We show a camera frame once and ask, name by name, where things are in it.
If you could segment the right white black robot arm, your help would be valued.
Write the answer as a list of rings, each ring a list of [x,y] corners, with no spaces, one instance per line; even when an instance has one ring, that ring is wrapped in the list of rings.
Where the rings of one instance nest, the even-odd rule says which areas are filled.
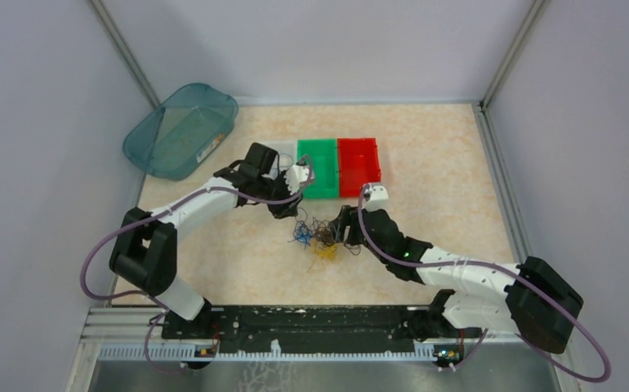
[[[437,288],[428,314],[430,330],[512,332],[551,354],[564,353],[584,301],[545,260],[517,264],[473,261],[403,234],[383,210],[345,205],[329,223],[335,243],[367,248],[396,278]]]

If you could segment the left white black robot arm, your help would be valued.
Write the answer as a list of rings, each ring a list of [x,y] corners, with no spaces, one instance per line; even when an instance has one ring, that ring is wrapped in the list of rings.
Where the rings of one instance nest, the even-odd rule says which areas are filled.
[[[253,143],[246,156],[216,171],[186,196],[150,211],[128,211],[109,259],[110,269],[163,308],[181,317],[194,338],[213,326],[212,305],[179,274],[180,242],[213,218],[247,205],[265,205],[277,220],[296,216],[305,188],[315,179],[313,161],[301,156],[276,176],[279,152]]]

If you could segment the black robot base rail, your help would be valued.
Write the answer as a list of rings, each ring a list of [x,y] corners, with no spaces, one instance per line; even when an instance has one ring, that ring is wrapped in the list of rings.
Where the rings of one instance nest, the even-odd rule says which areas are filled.
[[[410,353],[423,341],[481,334],[428,305],[218,305],[193,321],[169,314],[162,326],[166,340],[207,340],[221,354],[266,353],[273,341],[285,354]]]

